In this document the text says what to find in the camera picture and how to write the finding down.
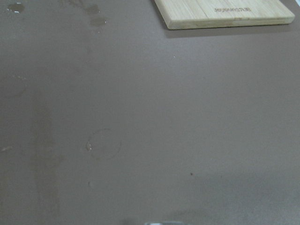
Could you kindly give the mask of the bamboo cutting board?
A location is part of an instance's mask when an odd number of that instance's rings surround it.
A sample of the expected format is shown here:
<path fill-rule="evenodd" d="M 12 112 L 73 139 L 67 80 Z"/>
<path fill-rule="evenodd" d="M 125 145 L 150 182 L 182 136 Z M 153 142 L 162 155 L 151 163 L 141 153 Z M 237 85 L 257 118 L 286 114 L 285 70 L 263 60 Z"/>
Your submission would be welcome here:
<path fill-rule="evenodd" d="M 157 0 L 169 30 L 290 24 L 295 15 L 279 0 Z"/>

